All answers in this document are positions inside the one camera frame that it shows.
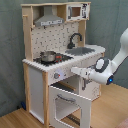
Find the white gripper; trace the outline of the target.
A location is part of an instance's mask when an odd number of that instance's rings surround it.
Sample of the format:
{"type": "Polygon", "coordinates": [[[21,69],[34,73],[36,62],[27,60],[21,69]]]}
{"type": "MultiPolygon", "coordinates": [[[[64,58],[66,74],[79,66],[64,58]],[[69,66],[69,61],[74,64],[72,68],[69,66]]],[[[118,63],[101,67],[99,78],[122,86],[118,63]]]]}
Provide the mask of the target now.
{"type": "Polygon", "coordinates": [[[93,71],[91,68],[72,67],[71,72],[85,79],[91,79],[93,71]]]}

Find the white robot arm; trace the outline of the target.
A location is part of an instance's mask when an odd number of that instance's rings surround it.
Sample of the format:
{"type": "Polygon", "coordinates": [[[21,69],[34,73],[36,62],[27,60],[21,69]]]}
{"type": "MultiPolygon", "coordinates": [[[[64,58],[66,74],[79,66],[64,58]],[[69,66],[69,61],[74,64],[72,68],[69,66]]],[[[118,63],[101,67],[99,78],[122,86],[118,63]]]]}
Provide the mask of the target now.
{"type": "Polygon", "coordinates": [[[87,80],[109,85],[113,81],[114,74],[118,67],[128,57],[128,28],[121,35],[120,44],[121,48],[112,60],[101,57],[93,66],[88,68],[72,67],[71,71],[87,80]]]}

